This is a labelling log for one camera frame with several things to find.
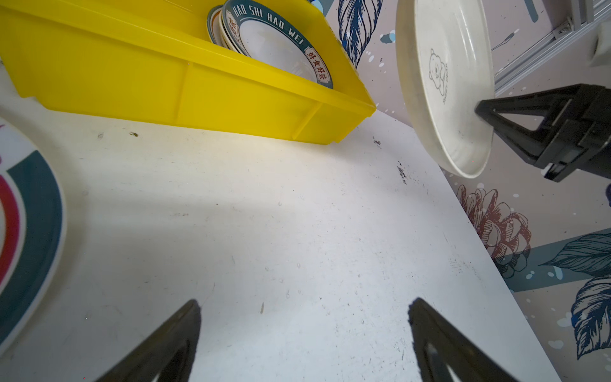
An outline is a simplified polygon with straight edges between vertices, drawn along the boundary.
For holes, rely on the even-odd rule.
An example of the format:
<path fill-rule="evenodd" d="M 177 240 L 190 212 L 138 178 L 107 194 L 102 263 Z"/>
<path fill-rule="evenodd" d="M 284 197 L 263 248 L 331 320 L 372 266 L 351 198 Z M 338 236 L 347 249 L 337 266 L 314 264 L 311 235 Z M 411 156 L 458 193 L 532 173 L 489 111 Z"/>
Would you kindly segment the yellow plastic bin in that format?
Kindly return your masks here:
<path fill-rule="evenodd" d="M 45 108 L 303 143 L 338 143 L 375 111 L 341 43 L 307 1 L 267 6 L 330 71 L 327 88 L 214 44 L 213 1 L 4 1 L 1 58 Z"/>

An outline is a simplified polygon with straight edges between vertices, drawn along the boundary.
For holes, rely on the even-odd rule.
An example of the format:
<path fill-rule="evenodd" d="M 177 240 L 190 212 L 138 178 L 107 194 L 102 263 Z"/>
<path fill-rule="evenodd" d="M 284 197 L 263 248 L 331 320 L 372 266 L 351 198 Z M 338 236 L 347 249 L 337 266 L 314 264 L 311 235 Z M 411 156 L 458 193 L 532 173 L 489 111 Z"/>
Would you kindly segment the aluminium frame rail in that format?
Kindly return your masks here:
<path fill-rule="evenodd" d="M 496 96 L 509 90 L 610 17 L 610 1 L 569 1 L 569 4 L 568 16 L 559 26 L 495 74 Z"/>

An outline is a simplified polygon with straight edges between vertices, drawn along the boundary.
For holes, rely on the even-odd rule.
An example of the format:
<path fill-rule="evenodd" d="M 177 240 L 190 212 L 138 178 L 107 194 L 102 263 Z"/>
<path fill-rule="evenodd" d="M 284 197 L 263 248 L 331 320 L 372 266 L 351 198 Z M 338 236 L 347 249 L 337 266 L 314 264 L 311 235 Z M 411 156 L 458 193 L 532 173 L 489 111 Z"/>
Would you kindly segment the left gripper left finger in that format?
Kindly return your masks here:
<path fill-rule="evenodd" d="M 200 306 L 190 299 L 99 381 L 187 381 L 200 337 Z"/>

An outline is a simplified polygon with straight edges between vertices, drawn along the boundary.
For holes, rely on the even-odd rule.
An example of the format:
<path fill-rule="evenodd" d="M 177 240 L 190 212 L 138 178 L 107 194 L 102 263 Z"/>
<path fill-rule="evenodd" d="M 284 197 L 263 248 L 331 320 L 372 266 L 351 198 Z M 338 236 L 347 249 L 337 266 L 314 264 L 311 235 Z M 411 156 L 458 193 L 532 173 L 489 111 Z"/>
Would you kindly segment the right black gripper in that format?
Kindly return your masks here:
<path fill-rule="evenodd" d="M 477 116 L 521 159 L 560 182 L 576 170 L 610 178 L 610 90 L 571 85 L 482 100 Z"/>

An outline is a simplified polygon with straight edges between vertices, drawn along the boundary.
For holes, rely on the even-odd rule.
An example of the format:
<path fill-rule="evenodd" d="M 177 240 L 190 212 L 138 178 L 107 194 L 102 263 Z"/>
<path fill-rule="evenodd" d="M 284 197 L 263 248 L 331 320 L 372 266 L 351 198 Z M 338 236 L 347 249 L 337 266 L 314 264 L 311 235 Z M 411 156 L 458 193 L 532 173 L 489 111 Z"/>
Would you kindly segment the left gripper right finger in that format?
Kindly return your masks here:
<path fill-rule="evenodd" d="M 412 302 L 408 316 L 422 380 L 515 380 L 424 299 Z"/>

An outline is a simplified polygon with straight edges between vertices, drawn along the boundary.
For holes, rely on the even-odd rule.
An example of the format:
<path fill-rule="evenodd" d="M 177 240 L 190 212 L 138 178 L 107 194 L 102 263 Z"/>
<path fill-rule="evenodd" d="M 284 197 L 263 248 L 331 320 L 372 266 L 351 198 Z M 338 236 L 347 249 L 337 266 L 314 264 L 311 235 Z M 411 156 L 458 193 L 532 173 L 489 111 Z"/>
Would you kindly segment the plain cream plate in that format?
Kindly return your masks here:
<path fill-rule="evenodd" d="M 493 128 L 475 108 L 495 96 L 482 2 L 398 2 L 396 60 L 405 107 L 426 152 L 454 175 L 480 176 Z"/>

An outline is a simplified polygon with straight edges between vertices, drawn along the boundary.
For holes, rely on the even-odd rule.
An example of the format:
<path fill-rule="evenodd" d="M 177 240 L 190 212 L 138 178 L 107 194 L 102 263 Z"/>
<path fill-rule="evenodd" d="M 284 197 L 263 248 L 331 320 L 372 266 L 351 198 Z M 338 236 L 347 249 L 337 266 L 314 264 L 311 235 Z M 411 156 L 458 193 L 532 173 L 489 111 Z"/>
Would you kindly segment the white plate red characters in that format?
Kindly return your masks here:
<path fill-rule="evenodd" d="M 211 9 L 211 11 L 209 11 L 207 17 L 208 36 L 213 44 L 228 49 L 228 46 L 224 41 L 221 28 L 221 11 L 221 5 L 215 6 L 213 9 Z"/>

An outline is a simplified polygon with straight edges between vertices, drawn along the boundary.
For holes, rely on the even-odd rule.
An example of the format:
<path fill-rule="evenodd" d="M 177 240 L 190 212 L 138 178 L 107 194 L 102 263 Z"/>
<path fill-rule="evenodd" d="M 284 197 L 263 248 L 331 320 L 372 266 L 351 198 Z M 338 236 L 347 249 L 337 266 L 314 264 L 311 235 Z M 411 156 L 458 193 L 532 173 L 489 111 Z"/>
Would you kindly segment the green rim Hao Wei plate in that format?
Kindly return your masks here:
<path fill-rule="evenodd" d="M 320 84 L 334 87 L 322 55 L 283 16 L 256 1 L 227 1 L 221 27 L 228 46 L 238 53 Z"/>

